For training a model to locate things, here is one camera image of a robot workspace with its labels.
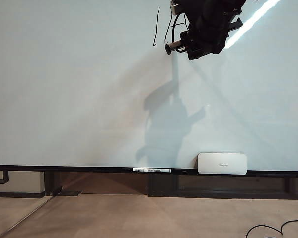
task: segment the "metal bracket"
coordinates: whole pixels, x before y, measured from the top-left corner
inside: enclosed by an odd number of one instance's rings
[[[3,170],[3,179],[0,179],[0,184],[5,184],[9,182],[9,171],[8,170]]]
[[[170,2],[170,8],[172,15],[174,16],[177,16],[183,12],[183,8],[175,0]]]
[[[241,28],[242,26],[243,26],[243,22],[242,22],[242,20],[241,20],[240,18],[238,18],[238,19],[236,20],[236,22],[233,22],[233,23],[231,23],[231,24],[229,25],[228,32],[230,32],[230,31],[235,31],[235,30]]]
[[[166,45],[165,50],[167,51],[167,54],[170,55],[172,51],[175,51],[182,47],[184,47],[184,45],[183,45],[182,41],[180,40],[180,41],[176,41],[176,42]]]

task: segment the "whiteboard frame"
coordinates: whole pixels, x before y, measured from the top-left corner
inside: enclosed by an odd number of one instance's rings
[[[298,171],[257,171],[248,170],[245,175],[199,174],[197,169],[173,169],[170,173],[133,172],[132,167],[72,167],[72,166],[19,166],[0,165],[0,171],[35,171],[35,172],[91,172],[91,173],[123,173],[123,174],[166,174],[166,175],[200,175],[200,176],[234,176],[234,177],[291,177],[298,178]]]

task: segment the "black frame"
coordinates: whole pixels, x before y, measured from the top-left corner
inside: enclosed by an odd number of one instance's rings
[[[210,191],[199,189],[180,189],[179,175],[150,175],[148,196],[155,197],[197,197],[197,198],[221,198],[221,199],[291,199],[298,200],[298,192],[295,189],[295,180],[298,177],[270,176],[283,179],[281,191]]]
[[[0,197],[8,198],[42,198],[45,196],[45,192],[0,192]]]
[[[6,184],[9,182],[9,171],[3,170],[2,171],[2,177],[3,179],[0,179],[0,184]]]
[[[141,173],[150,174],[147,172],[133,172],[131,167],[72,167],[72,166],[22,166],[22,165],[0,165],[2,171],[38,171],[38,172],[95,172],[95,173]],[[212,174],[199,174],[197,169],[171,169],[170,173],[152,174],[170,174],[170,175],[201,175],[210,176]],[[246,177],[293,177],[298,178],[298,171],[256,171],[248,170]]]

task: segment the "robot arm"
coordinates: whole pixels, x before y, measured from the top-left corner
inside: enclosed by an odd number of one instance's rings
[[[172,43],[165,46],[168,54],[172,51],[187,52],[189,60],[209,53],[218,54],[225,47],[230,31],[240,28],[240,15],[246,0],[173,0],[172,14],[176,15],[172,29]],[[181,14],[186,14],[189,30],[180,34],[180,41],[174,41],[174,27]]]

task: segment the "black power cord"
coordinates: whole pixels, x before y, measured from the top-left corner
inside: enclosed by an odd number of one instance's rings
[[[267,226],[267,225],[256,225],[256,226],[254,226],[254,227],[252,227],[251,229],[248,230],[245,238],[247,238],[249,233],[257,227],[268,227],[268,228],[273,229],[273,230],[275,230],[275,231],[277,231],[277,232],[279,232],[280,234],[283,235],[283,226],[290,223],[290,222],[298,222],[298,220],[290,220],[290,221],[287,221],[287,222],[283,223],[282,226],[280,227],[280,230],[277,230],[276,228],[273,228],[273,227],[270,227],[270,226]]]
[[[176,18],[175,18],[175,20],[174,20],[174,23],[173,23],[173,27],[172,27],[172,42],[174,42],[174,29],[175,29],[175,26],[176,26],[176,24],[177,24],[177,20],[178,20],[178,18],[179,18],[179,16],[182,14],[182,12],[181,13],[179,13],[177,16],[176,16]],[[185,52],[186,50],[179,50],[178,48],[176,49],[179,53],[183,53],[183,52]]]
[[[185,26],[186,26],[187,30],[189,30],[186,14],[184,14],[184,22],[185,22]]]
[[[169,25],[168,25],[168,29],[167,29],[167,32],[165,33],[165,37],[164,37],[164,45],[165,46],[168,44],[168,42],[166,41],[166,39],[167,39],[167,35],[168,35],[169,28],[170,28],[170,25],[171,25],[171,21],[172,21],[172,12],[171,12],[171,18],[170,18],[170,22],[169,22]]]

